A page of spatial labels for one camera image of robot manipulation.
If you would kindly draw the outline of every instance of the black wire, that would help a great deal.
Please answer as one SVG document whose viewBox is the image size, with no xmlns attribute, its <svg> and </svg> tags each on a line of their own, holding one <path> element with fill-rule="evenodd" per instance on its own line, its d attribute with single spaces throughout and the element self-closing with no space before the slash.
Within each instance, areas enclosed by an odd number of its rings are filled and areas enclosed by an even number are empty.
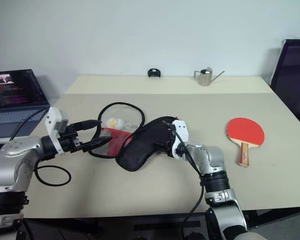
<svg viewBox="0 0 300 240">
<path fill-rule="evenodd" d="M 125 141 L 123 142 L 123 144 L 121 145 L 121 149 L 123 148 L 123 146 L 126 144 L 127 140 L 130 139 L 136 132 L 138 132 L 145 124 L 145 121 L 146 121 L 146 117 L 145 117 L 145 114 L 144 112 L 137 106 L 131 104 L 131 103 L 127 103 L 127 102 L 123 102 L 123 101 L 117 101 L 117 102 L 113 102 L 113 103 L 110 103 L 109 105 L 105 106 L 101 112 L 99 113 L 98 115 L 98 120 L 101 121 L 101 118 L 102 118 L 102 115 L 104 114 L 104 112 L 112 107 L 113 105 L 126 105 L 126 106 L 129 106 L 137 111 L 139 111 L 140 115 L 141 115 L 141 122 L 140 122 L 140 125 L 139 127 L 130 135 L 128 136 Z M 96 132 L 95 134 L 93 135 L 92 139 L 95 139 L 95 138 L 98 138 L 100 136 L 100 133 L 101 133 L 101 124 L 97 126 L 97 129 L 96 129 Z M 88 151 L 88 153 L 94 157 L 98 157 L 98 158 L 103 158 L 103 159 L 114 159 L 116 158 L 119 154 L 117 155 L 114 155 L 114 156 L 109 156 L 109 155 L 102 155 L 102 154 L 98 154 L 98 153 L 94 153 L 92 152 L 92 150 Z"/>
<path fill-rule="evenodd" d="M 47 185 L 47 186 L 50 186 L 50 187 L 61 187 L 61 186 L 64 186 L 64 185 L 68 184 L 68 183 L 71 181 L 71 179 L 72 179 L 71 173 L 70 173 L 67 169 L 65 169 L 65 168 L 63 168 L 63 167 L 61 167 L 61 166 L 55 166 L 55 165 L 38 166 L 39 162 L 40 162 L 40 159 L 39 159 L 38 161 L 36 161 L 36 163 L 35 163 L 35 165 L 34 165 L 34 174 L 35 174 L 35 176 L 36 176 L 36 179 L 38 179 L 38 181 L 39 181 L 40 183 L 42 183 L 42 184 L 44 184 L 44 185 Z M 55 169 L 61 169 L 62 171 L 64 171 L 64 172 L 68 175 L 69 179 L 68 179 L 67 181 L 65 181 L 64 183 L 60 183 L 60 184 L 52 184 L 52 183 L 48 183 L 48 182 L 44 181 L 44 180 L 39 176 L 38 170 L 39 170 L 39 169 L 43 169 L 43 168 L 55 168 Z"/>
<path fill-rule="evenodd" d="M 25 229 L 26 229 L 26 231 L 29 235 L 30 240 L 35 240 L 34 233 L 31 231 L 29 223 L 25 219 L 23 219 L 23 225 L 24 225 L 24 227 L 25 227 Z"/>
<path fill-rule="evenodd" d="M 46 107 L 40 108 L 38 111 L 36 111 L 35 113 L 33 113 L 33 114 L 31 114 L 30 116 L 28 116 L 25 120 L 23 120 L 23 121 L 19 124 L 19 126 L 14 130 L 14 132 L 13 132 L 12 136 L 10 137 L 10 140 L 9 140 L 9 141 L 13 140 L 13 139 L 16 137 L 17 133 L 20 131 L 20 129 L 22 128 L 22 126 L 25 125 L 25 123 L 26 123 L 29 119 L 31 119 L 33 116 L 37 115 L 38 113 L 41 113 L 41 112 L 44 111 L 44 110 L 47 110 L 47 108 L 46 108 Z"/>
<path fill-rule="evenodd" d="M 181 225 L 181 235 L 182 235 L 182 239 L 183 240 L 186 240 L 185 231 L 184 231 L 185 230 L 184 228 L 185 228 L 186 221 L 188 220 L 188 218 L 190 218 L 190 216 L 194 213 L 194 211 L 199 206 L 199 204 L 202 201 L 202 198 L 204 196 L 204 191 L 205 191 L 205 187 L 202 185 L 201 186 L 201 193 L 200 193 L 200 197 L 199 197 L 198 201 L 196 202 L 196 204 L 194 205 L 194 207 L 191 209 L 191 211 L 188 213 L 188 215 L 185 217 L 185 219 L 182 222 L 182 225 Z"/>
</svg>

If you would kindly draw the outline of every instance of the red paddle face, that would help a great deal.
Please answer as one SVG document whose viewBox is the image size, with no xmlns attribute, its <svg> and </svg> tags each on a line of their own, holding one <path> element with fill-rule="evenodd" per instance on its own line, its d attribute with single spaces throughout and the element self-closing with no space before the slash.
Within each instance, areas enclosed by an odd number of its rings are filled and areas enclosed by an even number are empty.
<svg viewBox="0 0 300 240">
<path fill-rule="evenodd" d="M 248 149 L 259 147 L 265 141 L 265 134 L 261 126 L 248 118 L 237 117 L 228 123 L 226 134 L 233 142 L 241 146 L 238 164 L 248 167 Z"/>
<path fill-rule="evenodd" d="M 228 123 L 226 132 L 230 139 L 248 144 L 260 146 L 265 141 L 265 134 L 261 126 L 255 121 L 244 117 L 232 119 Z"/>
</svg>

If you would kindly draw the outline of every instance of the floor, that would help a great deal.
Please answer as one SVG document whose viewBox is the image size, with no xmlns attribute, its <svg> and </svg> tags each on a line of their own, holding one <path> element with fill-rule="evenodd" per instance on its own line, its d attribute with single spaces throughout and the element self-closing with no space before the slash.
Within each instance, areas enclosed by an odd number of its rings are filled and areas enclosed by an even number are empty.
<svg viewBox="0 0 300 240">
<path fill-rule="evenodd" d="M 167 229 L 153 230 L 154 223 L 162 222 L 160 219 L 120 219 L 99 221 L 102 227 L 101 235 L 85 235 L 78 232 L 60 230 L 57 228 L 38 225 L 29 221 L 35 240 L 181 240 L 178 223 L 182 218 L 170 219 L 173 225 L 166 225 Z M 191 232 L 200 232 L 208 237 L 206 223 L 202 216 L 190 219 L 194 226 L 185 229 L 186 235 Z M 251 230 L 261 234 L 268 240 L 300 240 L 300 215 L 260 226 Z"/>
</svg>

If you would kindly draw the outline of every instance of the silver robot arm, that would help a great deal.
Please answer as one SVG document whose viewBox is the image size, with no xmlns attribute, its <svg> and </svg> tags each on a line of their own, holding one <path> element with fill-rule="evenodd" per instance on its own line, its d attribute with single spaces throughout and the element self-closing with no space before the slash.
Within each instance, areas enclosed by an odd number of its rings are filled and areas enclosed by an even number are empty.
<svg viewBox="0 0 300 240">
<path fill-rule="evenodd" d="M 261 235 L 247 231 L 247 223 L 235 191 L 229 185 L 222 150 L 216 146 L 189 142 L 184 121 L 175 120 L 172 124 L 201 173 L 201 184 L 205 188 L 204 199 L 210 206 L 205 214 L 209 239 L 265 240 Z M 188 161 L 184 145 L 178 137 L 171 149 L 174 158 Z"/>
<path fill-rule="evenodd" d="M 111 137 L 98 137 L 86 143 L 79 141 L 77 131 L 97 126 L 98 120 L 68 126 L 67 123 L 67 116 L 51 107 L 45 120 L 47 136 L 14 139 L 0 149 L 0 232 L 15 231 L 21 225 L 22 209 L 29 202 L 26 191 L 39 162 L 65 152 L 86 152 L 111 140 Z"/>
</svg>

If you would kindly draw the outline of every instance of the black object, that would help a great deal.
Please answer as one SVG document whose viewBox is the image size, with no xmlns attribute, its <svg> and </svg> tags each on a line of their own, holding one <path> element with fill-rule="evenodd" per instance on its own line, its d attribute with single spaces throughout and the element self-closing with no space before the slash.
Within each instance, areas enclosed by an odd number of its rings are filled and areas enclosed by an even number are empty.
<svg viewBox="0 0 300 240">
<path fill-rule="evenodd" d="M 172 132 L 169 131 L 163 121 L 172 123 L 176 120 L 172 116 L 163 116 L 152 120 L 148 124 L 136 130 L 126 140 L 131 141 L 121 148 L 116 162 L 125 170 L 134 172 L 142 167 L 147 159 L 157 151 L 158 143 L 165 144 L 172 137 Z"/>
<path fill-rule="evenodd" d="M 70 183 L 72 177 L 71 177 L 71 173 L 70 173 L 67 169 L 65 169 L 65 168 L 63 168 L 63 167 L 61 167 L 61 166 L 55 166 L 55 165 L 38 166 L 39 162 L 40 162 L 40 159 L 39 159 L 38 161 L 36 161 L 36 163 L 35 163 L 35 165 L 34 165 L 34 174 L 35 174 L 36 179 L 37 179 L 40 183 L 42 183 L 42 184 L 44 184 L 44 185 L 47 185 L 47 186 L 50 186 L 50 187 L 61 187 L 61 186 L 64 186 L 64 185 Z M 60 170 L 64 171 L 64 172 L 68 175 L 68 180 L 65 181 L 64 183 L 59 183 L 59 184 L 52 184 L 52 183 L 46 182 L 46 181 L 44 181 L 44 180 L 39 176 L 39 173 L 38 173 L 38 170 L 39 170 L 39 169 L 43 169 L 43 168 L 55 168 L 55 169 L 60 169 Z"/>
<path fill-rule="evenodd" d="M 23 231 L 18 231 L 15 240 L 27 240 L 27 234 Z"/>
<path fill-rule="evenodd" d="M 161 72 L 157 68 L 151 68 L 148 70 L 148 77 L 161 77 Z"/>
<path fill-rule="evenodd" d="M 212 208 L 205 212 L 205 222 L 209 239 L 222 240 L 218 220 Z"/>
<path fill-rule="evenodd" d="M 24 191 L 0 192 L 0 215 L 18 214 L 28 203 Z"/>
<path fill-rule="evenodd" d="M 300 121 L 300 39 L 286 39 L 270 87 Z"/>
<path fill-rule="evenodd" d="M 186 240 L 206 240 L 200 232 L 192 232 L 185 238 Z"/>
<path fill-rule="evenodd" d="M 135 105 L 133 105 L 133 104 L 127 103 L 127 102 L 122 102 L 122 101 L 113 102 L 113 103 L 110 103 L 109 105 L 105 106 L 105 107 L 101 110 L 101 112 L 99 113 L 99 115 L 98 115 L 98 121 L 101 122 L 101 118 L 102 118 L 102 115 L 104 114 L 104 112 L 105 112 L 108 108 L 110 108 L 110 107 L 112 107 L 112 106 L 114 106 L 114 105 L 125 105 L 125 106 L 129 106 L 129 107 L 131 107 L 131 108 L 137 110 L 137 111 L 140 113 L 140 115 L 141 115 L 141 122 L 140 122 L 140 124 L 139 124 L 139 127 L 134 131 L 135 133 L 136 133 L 139 129 L 141 129 L 141 128 L 144 126 L 145 121 L 146 121 L 146 117 L 145 117 L 144 112 L 143 112 L 139 107 L 137 107 L 137 106 L 135 106 Z M 97 129 L 96 129 L 95 134 L 94 134 L 93 137 L 92 137 L 91 142 L 94 141 L 94 140 L 96 140 L 96 139 L 98 139 L 98 138 L 100 138 L 99 136 L 100 136 L 101 130 L 102 130 L 102 129 L 101 129 L 101 124 L 99 124 L 99 125 L 97 126 Z M 116 158 L 116 157 L 120 154 L 120 153 L 119 153 L 118 155 L 114 155 L 114 156 L 110 156 L 110 155 L 102 155 L 102 154 L 98 154 L 98 153 L 93 152 L 91 149 L 89 149 L 88 152 L 89 152 L 90 155 L 92 155 L 92 156 L 94 156 L 94 157 L 102 158 L 102 159 L 114 159 L 114 158 Z"/>
<path fill-rule="evenodd" d="M 246 228 L 241 225 L 229 226 L 225 230 L 223 230 L 223 234 L 226 240 L 234 240 L 238 235 L 244 234 L 246 232 Z"/>
<path fill-rule="evenodd" d="M 205 174 L 201 177 L 201 182 L 204 185 L 207 193 L 230 189 L 229 179 L 226 171 Z"/>
<path fill-rule="evenodd" d="M 180 228 L 181 225 L 182 225 L 181 221 L 135 224 L 133 230 L 149 231 L 149 230 L 177 229 Z M 184 227 L 199 228 L 201 227 L 201 223 L 200 221 L 187 221 Z"/>
<path fill-rule="evenodd" d="M 41 143 L 43 147 L 44 157 L 41 159 L 44 160 L 50 160 L 55 158 L 55 155 L 58 153 L 56 150 L 56 147 L 54 143 L 52 142 L 51 138 L 49 136 L 43 136 L 41 138 Z"/>
<path fill-rule="evenodd" d="M 58 138 L 63 151 L 74 153 L 82 150 L 87 152 L 108 143 L 112 139 L 110 136 L 95 137 L 86 143 L 73 141 L 78 136 L 78 131 L 92 129 L 96 126 L 101 126 L 100 120 L 85 120 L 66 126 L 64 132 L 59 133 L 60 137 Z"/>
<path fill-rule="evenodd" d="M 184 218 L 184 220 L 182 222 L 182 225 L 181 225 L 181 236 L 182 236 L 183 240 L 186 239 L 185 232 L 184 232 L 186 222 L 190 218 L 190 216 L 194 213 L 194 211 L 197 209 L 197 207 L 199 206 L 199 204 L 201 203 L 202 198 L 204 197 L 204 192 L 205 192 L 205 188 L 204 188 L 204 186 L 201 186 L 201 193 L 200 193 L 200 197 L 199 197 L 198 201 L 196 202 L 196 204 L 193 206 L 193 208 L 191 209 L 191 211 L 187 214 L 187 216 Z"/>
</svg>

